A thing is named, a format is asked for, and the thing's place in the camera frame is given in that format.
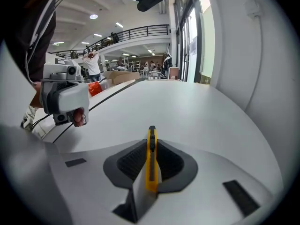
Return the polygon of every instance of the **ceiling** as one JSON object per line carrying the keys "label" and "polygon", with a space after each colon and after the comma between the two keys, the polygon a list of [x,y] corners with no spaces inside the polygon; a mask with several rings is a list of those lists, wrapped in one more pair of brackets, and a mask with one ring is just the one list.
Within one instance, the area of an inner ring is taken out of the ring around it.
{"label": "ceiling", "polygon": [[[139,16],[136,5],[137,2],[132,0],[63,0],[56,10],[56,29],[48,52],[84,49],[86,45],[81,42],[89,42],[91,45],[111,32],[126,30],[115,23],[128,20],[127,16]],[[161,4],[150,10],[157,15],[167,12]],[[90,19],[92,14],[97,14],[98,18]],[[64,44],[54,46],[54,42]]]}
{"label": "ceiling", "polygon": [[105,54],[105,60],[111,61],[113,59],[119,59],[119,57],[124,57],[124,55],[122,55],[123,53],[129,54],[130,56],[128,58],[131,58],[132,55],[135,55],[138,58],[152,56],[148,50],[151,50],[156,56],[163,55],[166,53],[168,46],[169,43],[157,43],[127,47],[126,49],[116,50]]}

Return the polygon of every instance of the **white table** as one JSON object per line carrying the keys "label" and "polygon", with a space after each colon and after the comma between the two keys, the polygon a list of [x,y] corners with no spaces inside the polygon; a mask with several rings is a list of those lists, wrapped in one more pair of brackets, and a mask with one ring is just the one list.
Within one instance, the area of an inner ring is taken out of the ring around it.
{"label": "white table", "polygon": [[159,71],[150,72],[150,76],[159,76],[159,75],[161,75],[161,72],[159,72]]}
{"label": "white table", "polygon": [[[163,109],[145,112],[151,104]],[[105,148],[144,139],[151,125],[156,126],[159,139],[219,154],[273,194],[283,189],[277,161],[260,130],[233,101],[208,85],[139,82],[90,111],[86,126],[71,126],[55,143],[60,152]],[[53,129],[46,141],[57,138],[66,127]]]}
{"label": "white table", "polygon": [[148,69],[144,69],[144,70],[141,70],[141,73],[142,73],[142,76],[149,76],[149,70]]}

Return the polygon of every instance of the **cardboard box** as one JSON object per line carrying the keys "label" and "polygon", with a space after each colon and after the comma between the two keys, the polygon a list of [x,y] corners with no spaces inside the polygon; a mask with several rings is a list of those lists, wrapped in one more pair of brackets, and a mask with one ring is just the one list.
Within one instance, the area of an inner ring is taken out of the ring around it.
{"label": "cardboard box", "polygon": [[130,80],[139,79],[139,72],[121,72],[121,71],[106,71],[103,76],[107,79],[111,79],[112,85],[118,85]]}

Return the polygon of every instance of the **white column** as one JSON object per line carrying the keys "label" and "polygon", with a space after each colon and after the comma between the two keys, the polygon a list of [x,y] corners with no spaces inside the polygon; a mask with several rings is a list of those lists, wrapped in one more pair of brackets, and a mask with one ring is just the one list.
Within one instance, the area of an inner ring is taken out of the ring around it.
{"label": "white column", "polygon": [[103,72],[105,72],[105,71],[107,71],[106,65],[105,65],[105,56],[103,54],[100,54],[100,58],[101,58],[101,63],[102,63],[102,67],[103,67]]}
{"label": "white column", "polygon": [[171,47],[169,53],[172,56],[172,64],[175,66],[177,60],[177,35],[176,35],[176,21],[175,21],[175,10],[174,4],[169,2],[169,20],[171,30]]}

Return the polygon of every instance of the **railing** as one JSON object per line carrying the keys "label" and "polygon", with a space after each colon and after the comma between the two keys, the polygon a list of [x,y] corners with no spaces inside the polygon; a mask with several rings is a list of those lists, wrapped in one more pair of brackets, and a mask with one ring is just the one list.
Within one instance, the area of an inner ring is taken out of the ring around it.
{"label": "railing", "polygon": [[129,29],[123,32],[114,33],[114,35],[110,37],[106,37],[101,39],[98,42],[90,45],[86,49],[82,50],[65,50],[59,52],[51,52],[56,56],[66,58],[66,59],[76,59],[87,55],[90,52],[98,51],[102,48],[111,46],[116,43],[128,41],[131,39],[136,38],[143,38],[143,37],[151,37],[151,36],[163,36],[169,35],[169,25],[151,25],[146,27],[134,28]]}

